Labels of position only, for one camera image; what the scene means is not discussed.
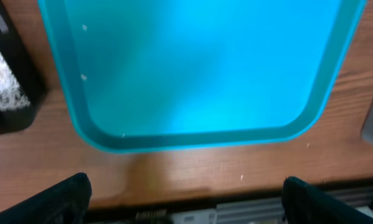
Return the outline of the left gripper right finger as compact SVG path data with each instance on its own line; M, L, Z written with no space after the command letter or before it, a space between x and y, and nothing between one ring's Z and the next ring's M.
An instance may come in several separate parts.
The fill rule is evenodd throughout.
M283 182L282 206L289 224L373 224L373 218L297 177Z

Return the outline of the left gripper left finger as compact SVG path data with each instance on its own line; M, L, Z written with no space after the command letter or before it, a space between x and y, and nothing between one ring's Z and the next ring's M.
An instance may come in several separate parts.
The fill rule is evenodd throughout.
M83 223L92 188L85 173L77 173L0 212L5 223Z

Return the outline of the white rice pile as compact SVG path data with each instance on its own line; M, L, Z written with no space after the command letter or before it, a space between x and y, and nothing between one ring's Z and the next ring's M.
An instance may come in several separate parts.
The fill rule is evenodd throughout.
M0 111L15 111L28 106L28 97L21 92L19 82L0 53Z

